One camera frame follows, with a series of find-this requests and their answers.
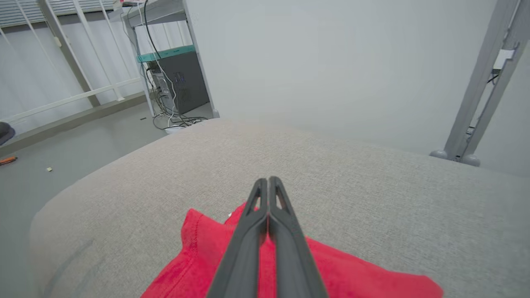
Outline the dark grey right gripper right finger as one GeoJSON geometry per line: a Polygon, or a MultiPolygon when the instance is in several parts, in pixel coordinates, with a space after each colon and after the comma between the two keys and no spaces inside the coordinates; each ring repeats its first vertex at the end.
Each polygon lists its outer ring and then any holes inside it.
{"type": "Polygon", "coordinates": [[[279,177],[269,178],[268,201],[268,232],[276,247],[277,297],[329,297],[279,177]]]}

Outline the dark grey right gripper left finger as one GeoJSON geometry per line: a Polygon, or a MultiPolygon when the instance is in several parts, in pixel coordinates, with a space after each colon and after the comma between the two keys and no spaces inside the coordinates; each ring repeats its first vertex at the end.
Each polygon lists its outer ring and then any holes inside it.
{"type": "Polygon", "coordinates": [[[258,296],[260,245],[267,230],[266,224],[267,179],[259,178],[250,192],[207,297],[258,296]]]}

